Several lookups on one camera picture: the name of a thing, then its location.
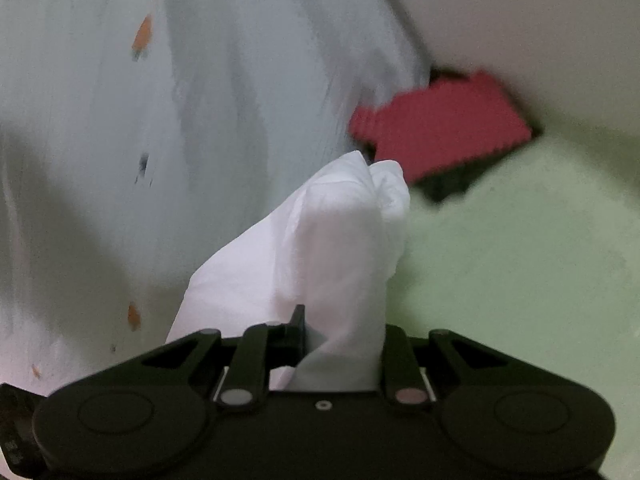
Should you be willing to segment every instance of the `crumpled white fabric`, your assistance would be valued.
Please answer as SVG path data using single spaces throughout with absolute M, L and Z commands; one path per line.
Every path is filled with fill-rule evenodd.
M 309 353 L 272 387 L 374 389 L 408 208 L 398 163 L 343 155 L 194 273 L 167 341 L 203 328 L 239 336 L 304 304 Z

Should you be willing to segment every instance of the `light green fabric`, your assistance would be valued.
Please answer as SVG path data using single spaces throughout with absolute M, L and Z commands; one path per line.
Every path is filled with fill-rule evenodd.
M 640 137 L 552 121 L 464 197 L 412 192 L 388 320 L 449 328 L 612 405 L 603 472 L 640 478 Z

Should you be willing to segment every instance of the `red sponge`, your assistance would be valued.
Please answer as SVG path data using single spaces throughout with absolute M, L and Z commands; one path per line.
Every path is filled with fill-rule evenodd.
M 428 88 L 397 95 L 379 110 L 360 106 L 349 131 L 375 145 L 376 160 L 398 161 L 409 184 L 531 138 L 500 83 L 486 72 L 440 78 Z

